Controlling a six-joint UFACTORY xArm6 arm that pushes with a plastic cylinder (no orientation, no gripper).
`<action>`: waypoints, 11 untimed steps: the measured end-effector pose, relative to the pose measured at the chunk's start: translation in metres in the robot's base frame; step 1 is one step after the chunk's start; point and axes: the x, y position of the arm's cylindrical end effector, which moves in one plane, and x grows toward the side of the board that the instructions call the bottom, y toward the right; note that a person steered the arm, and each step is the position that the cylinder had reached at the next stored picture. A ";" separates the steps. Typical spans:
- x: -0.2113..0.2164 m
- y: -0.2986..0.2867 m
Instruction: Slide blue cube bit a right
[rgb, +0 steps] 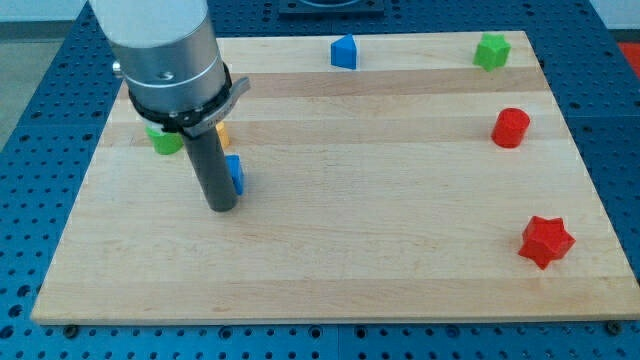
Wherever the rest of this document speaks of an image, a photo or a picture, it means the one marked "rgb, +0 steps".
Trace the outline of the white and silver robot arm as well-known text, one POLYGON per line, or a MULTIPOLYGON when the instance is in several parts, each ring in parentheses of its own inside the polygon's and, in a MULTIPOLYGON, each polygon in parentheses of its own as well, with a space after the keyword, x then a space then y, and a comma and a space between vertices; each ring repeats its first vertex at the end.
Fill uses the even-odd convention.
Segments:
POLYGON ((91 0, 136 111, 162 132, 197 137, 250 89, 231 79, 205 0, 91 0))

